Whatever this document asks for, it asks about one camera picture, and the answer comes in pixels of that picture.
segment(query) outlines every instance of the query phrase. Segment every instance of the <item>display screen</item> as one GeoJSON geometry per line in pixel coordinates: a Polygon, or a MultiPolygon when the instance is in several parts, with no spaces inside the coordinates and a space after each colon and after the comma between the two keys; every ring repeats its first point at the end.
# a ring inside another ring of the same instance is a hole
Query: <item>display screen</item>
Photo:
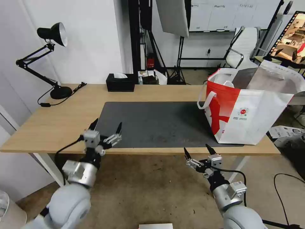
{"type": "Polygon", "coordinates": [[[296,64],[305,63],[305,12],[295,12],[269,55],[296,64]]]}

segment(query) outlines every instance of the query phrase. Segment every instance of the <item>bag handle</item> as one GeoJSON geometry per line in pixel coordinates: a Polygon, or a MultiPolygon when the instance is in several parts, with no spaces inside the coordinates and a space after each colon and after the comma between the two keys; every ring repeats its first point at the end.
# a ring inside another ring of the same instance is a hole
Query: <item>bag handle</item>
{"type": "Polygon", "coordinates": [[[206,101],[204,102],[204,105],[201,107],[200,104],[199,104],[199,101],[200,101],[201,98],[202,98],[202,93],[203,93],[203,88],[204,88],[204,86],[202,87],[202,89],[201,89],[201,91],[200,91],[199,98],[198,98],[198,101],[197,101],[197,106],[198,106],[198,108],[199,108],[200,110],[203,110],[203,109],[207,108],[207,107],[210,105],[210,103],[211,103],[211,101],[212,101],[212,98],[213,98],[214,96],[217,95],[215,92],[212,92],[212,91],[211,91],[211,92],[209,93],[209,95],[207,96],[207,99],[206,99],[206,101]]]}
{"type": "Polygon", "coordinates": [[[228,81],[228,80],[227,80],[226,82],[224,82],[223,85],[224,85],[224,86],[227,86],[227,87],[232,87],[232,88],[234,88],[233,83],[232,83],[231,81],[228,81]]]}

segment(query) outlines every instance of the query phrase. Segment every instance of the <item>office chair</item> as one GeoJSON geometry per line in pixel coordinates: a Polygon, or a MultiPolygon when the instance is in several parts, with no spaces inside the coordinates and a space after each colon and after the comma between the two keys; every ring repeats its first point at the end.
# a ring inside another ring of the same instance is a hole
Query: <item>office chair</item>
{"type": "Polygon", "coordinates": [[[257,64],[250,60],[251,54],[257,48],[260,37],[260,28],[249,27],[236,28],[234,38],[225,55],[226,63],[236,69],[257,68],[257,64]]]}

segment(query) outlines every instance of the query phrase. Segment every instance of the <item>lamp base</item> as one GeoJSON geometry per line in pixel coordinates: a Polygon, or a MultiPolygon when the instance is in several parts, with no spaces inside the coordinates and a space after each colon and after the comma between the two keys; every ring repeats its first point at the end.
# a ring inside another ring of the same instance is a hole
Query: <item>lamp base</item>
{"type": "Polygon", "coordinates": [[[64,99],[71,95],[72,89],[69,87],[56,87],[50,93],[52,99],[64,99]]]}

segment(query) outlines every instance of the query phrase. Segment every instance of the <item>shopping bag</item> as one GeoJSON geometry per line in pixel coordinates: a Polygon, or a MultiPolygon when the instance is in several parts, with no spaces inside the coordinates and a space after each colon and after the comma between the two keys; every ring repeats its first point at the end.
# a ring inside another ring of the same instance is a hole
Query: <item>shopping bag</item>
{"type": "Polygon", "coordinates": [[[256,145],[292,97],[305,91],[297,72],[269,61],[258,68],[221,68],[208,78],[206,101],[197,105],[218,143],[256,145]]]}

